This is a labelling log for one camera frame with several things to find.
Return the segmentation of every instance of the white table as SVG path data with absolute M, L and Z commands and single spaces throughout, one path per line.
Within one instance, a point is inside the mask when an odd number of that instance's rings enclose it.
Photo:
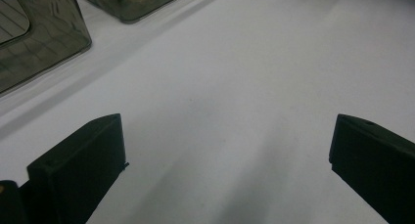
M 0 180 L 120 112 L 130 166 L 90 224 L 386 223 L 328 154 L 338 113 L 415 141 L 414 0 L 178 0 L 0 99 Z

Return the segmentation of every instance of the white surface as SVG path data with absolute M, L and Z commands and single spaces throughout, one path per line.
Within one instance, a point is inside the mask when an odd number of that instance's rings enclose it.
M 386 223 L 331 171 L 338 113 L 415 141 L 414 0 L 178 0 L 0 99 L 0 179 L 115 112 L 127 160 L 88 223 Z

